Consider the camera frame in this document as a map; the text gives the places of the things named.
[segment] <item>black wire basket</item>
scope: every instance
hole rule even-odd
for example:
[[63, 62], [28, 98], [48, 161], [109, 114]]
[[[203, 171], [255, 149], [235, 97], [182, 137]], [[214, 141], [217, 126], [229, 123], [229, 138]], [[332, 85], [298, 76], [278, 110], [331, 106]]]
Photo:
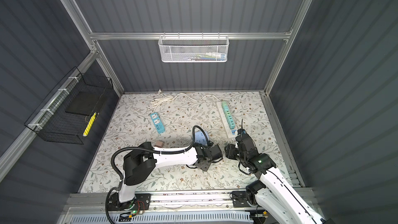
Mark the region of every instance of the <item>black wire basket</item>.
[[113, 91], [112, 79], [79, 73], [47, 109], [37, 123], [32, 114], [25, 126], [44, 141], [83, 144], [95, 125], [95, 119]]

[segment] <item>blue power strip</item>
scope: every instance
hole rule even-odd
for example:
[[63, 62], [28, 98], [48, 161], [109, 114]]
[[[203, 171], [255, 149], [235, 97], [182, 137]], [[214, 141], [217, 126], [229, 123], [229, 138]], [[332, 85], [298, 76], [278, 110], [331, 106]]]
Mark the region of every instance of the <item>blue power strip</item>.
[[228, 105], [226, 104], [225, 101], [223, 101], [223, 102], [221, 102], [221, 106], [222, 106], [222, 109], [224, 110], [226, 121], [228, 122], [229, 128], [231, 130], [234, 129], [235, 128], [235, 122], [232, 119], [232, 115], [231, 115], [231, 112], [229, 111]]
[[160, 121], [160, 118], [159, 118], [159, 116], [158, 116], [158, 114], [156, 112], [152, 113], [150, 115], [150, 117], [152, 118], [152, 122], [155, 125], [155, 129], [156, 129], [156, 131], [158, 131], [159, 134], [161, 134], [161, 133], [166, 131], [164, 129], [163, 123]]

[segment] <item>zip tie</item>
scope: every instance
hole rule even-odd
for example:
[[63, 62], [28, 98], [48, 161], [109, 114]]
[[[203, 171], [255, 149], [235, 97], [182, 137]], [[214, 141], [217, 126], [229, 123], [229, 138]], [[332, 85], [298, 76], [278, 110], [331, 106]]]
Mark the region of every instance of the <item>zip tie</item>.
[[37, 123], [37, 124], [27, 124], [28, 126], [35, 126], [35, 127], [41, 127], [41, 124], [40, 123]]
[[73, 78], [73, 79], [76, 79], [76, 81], [77, 81], [77, 82], [79, 82], [79, 80], [78, 80], [78, 78], [77, 78], [77, 77], [68, 77], [68, 78]]
[[50, 108], [47, 108], [47, 109], [41, 109], [40, 111], [47, 111], [47, 112], [51, 113], [51, 115], [54, 115], [54, 113], [51, 111], [51, 109], [50, 109]]
[[68, 92], [68, 90], [66, 89], [66, 88], [62, 88], [62, 89], [58, 89], [58, 91], [65, 91], [65, 92], [67, 92], [67, 94], [69, 94], [69, 92]]

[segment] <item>black bracket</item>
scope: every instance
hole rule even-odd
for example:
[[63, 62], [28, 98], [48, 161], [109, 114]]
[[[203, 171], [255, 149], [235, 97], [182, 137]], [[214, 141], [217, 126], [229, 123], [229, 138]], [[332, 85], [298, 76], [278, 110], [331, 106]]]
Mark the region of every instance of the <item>black bracket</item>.
[[251, 207], [246, 198], [246, 191], [232, 191], [231, 196], [234, 208]]
[[[151, 194], [135, 194], [134, 207], [129, 211], [137, 211], [138, 205], [140, 206], [140, 211], [148, 210], [150, 197]], [[124, 211], [125, 209], [129, 208], [130, 203], [131, 201], [120, 203], [119, 194], [116, 193], [109, 197], [108, 209], [109, 211]]]

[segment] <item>white power cord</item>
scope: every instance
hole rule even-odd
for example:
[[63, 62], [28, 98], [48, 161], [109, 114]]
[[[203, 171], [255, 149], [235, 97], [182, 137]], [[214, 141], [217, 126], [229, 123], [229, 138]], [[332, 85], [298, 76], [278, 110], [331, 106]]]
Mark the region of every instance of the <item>white power cord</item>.
[[205, 95], [205, 96], [203, 96], [202, 97], [202, 99], [200, 100], [200, 101], [198, 101], [198, 100], [195, 100], [195, 99], [193, 99], [193, 98], [191, 98], [191, 97], [189, 97], [187, 94], [185, 94], [185, 93], [179, 93], [179, 94], [177, 94], [175, 97], [173, 97], [172, 95], [169, 95], [169, 96], [166, 96], [166, 97], [161, 97], [161, 98], [156, 98], [156, 99], [154, 99], [154, 100], [152, 100], [150, 103], [152, 104], [152, 106], [154, 107], [154, 109], [153, 109], [153, 112], [155, 112], [156, 111], [156, 108], [160, 105], [160, 104], [162, 104], [163, 102], [166, 102], [166, 101], [173, 101], [173, 100], [175, 100], [176, 98], [177, 98], [177, 96], [179, 96], [179, 95], [181, 95], [181, 94], [183, 94], [183, 95], [185, 95], [186, 97], [188, 97], [188, 98], [190, 98], [191, 100], [193, 100], [193, 101], [196, 101], [196, 102], [202, 102], [203, 101], [203, 99], [205, 98], [205, 97], [207, 97], [207, 96], [213, 96], [213, 97], [215, 97], [214, 95], [212, 95], [212, 94], [207, 94], [207, 95]]

